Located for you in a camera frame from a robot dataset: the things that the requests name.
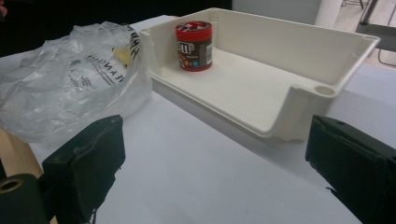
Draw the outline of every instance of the plastic bag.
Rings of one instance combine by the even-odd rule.
[[[138,34],[111,22],[46,41],[0,77],[0,128],[25,142],[59,143],[95,120],[131,115],[152,84],[140,51]]]

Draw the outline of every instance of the white tray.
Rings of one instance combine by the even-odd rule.
[[[179,68],[175,27],[213,25],[213,65]],[[140,32],[148,72],[162,84],[259,137],[308,136],[379,38],[210,8]]]

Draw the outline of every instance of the red lid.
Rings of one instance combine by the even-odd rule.
[[[201,41],[212,37],[212,24],[208,21],[185,21],[176,26],[179,40]]]

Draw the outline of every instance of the white table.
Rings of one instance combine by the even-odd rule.
[[[20,59],[0,59],[0,74]],[[395,87],[396,70],[364,64],[328,117],[396,147]],[[123,131],[127,159],[97,223],[360,223],[304,160],[306,142],[247,149],[155,92]],[[55,150],[31,147],[39,162]]]

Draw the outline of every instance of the jar label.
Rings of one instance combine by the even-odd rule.
[[[177,41],[180,67],[200,68],[212,63],[212,39],[187,42]]]

